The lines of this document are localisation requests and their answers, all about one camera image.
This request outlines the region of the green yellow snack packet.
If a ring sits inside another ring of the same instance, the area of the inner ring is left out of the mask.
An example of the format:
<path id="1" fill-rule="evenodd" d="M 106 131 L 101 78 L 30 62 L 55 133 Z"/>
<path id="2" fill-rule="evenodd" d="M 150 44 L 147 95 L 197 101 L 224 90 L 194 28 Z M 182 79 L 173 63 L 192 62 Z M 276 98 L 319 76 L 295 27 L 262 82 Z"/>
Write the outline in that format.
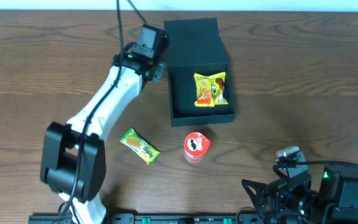
<path id="1" fill-rule="evenodd" d="M 134 151 L 147 165 L 150 165 L 160 155 L 160 151 L 149 144 L 134 128 L 130 128 L 120 142 Z"/>

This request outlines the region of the yellow orange biscuit packet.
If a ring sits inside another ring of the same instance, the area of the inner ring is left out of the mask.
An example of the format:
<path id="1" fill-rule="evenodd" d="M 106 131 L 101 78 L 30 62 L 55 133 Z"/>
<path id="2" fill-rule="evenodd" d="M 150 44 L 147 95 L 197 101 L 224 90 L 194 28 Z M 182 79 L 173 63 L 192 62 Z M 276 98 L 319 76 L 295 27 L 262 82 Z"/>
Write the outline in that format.
<path id="1" fill-rule="evenodd" d="M 196 84 L 196 107 L 214 107 L 214 101 L 211 91 L 211 79 L 207 76 L 195 73 Z"/>

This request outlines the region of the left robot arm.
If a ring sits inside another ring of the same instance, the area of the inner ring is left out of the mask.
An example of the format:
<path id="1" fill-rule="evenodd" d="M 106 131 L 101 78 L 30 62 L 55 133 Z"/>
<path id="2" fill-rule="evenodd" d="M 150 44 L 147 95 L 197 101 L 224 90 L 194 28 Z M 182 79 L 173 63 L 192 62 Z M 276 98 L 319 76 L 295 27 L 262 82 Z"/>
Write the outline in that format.
<path id="1" fill-rule="evenodd" d="M 29 223 L 103 223 L 107 210 L 99 191 L 106 176 L 105 141 L 126 106 L 165 71 L 168 45 L 162 29 L 144 24 L 139 40 L 121 44 L 107 79 L 86 106 L 65 124 L 45 131 L 40 179 L 62 199 L 57 215 Z"/>

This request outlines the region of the yellow chocolate bar wrapper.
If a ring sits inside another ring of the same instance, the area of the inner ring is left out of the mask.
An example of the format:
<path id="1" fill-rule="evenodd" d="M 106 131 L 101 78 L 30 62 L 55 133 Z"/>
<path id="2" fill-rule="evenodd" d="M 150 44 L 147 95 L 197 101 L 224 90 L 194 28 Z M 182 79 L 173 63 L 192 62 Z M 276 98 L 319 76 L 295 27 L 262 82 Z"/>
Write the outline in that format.
<path id="1" fill-rule="evenodd" d="M 209 77 L 211 80 L 211 91 L 215 105 L 227 105 L 224 97 L 226 72 L 220 72 Z"/>

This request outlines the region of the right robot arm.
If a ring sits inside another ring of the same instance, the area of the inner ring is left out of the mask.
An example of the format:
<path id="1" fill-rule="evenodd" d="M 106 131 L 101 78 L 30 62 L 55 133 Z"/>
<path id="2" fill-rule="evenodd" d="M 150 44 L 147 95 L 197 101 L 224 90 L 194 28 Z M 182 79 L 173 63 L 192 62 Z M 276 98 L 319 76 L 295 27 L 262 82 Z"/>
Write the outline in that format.
<path id="1" fill-rule="evenodd" d="M 358 165 L 324 161 L 319 190 L 297 146 L 276 153 L 278 179 L 264 184 L 243 180 L 256 214 L 264 223 L 358 223 Z"/>

